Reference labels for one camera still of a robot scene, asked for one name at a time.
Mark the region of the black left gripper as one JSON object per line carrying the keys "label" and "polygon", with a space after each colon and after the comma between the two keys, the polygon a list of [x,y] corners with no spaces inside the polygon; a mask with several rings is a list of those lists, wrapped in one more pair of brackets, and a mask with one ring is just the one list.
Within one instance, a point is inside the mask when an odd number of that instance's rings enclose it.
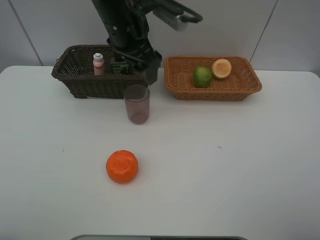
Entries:
{"label": "black left gripper", "polygon": [[149,25],[146,17],[121,14],[106,17],[107,43],[127,62],[143,71],[148,85],[158,80],[162,56],[153,49],[148,39]]}

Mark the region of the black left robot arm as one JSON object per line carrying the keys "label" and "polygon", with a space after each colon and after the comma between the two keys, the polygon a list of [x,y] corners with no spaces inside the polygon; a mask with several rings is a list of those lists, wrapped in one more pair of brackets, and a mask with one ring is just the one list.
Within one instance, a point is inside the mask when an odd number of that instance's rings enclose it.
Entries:
{"label": "black left robot arm", "polygon": [[158,79],[162,55],[149,39],[146,15],[153,12],[175,29],[184,9],[174,0],[94,0],[93,5],[108,32],[107,43],[117,62],[129,64],[132,72],[142,75],[148,85]]}

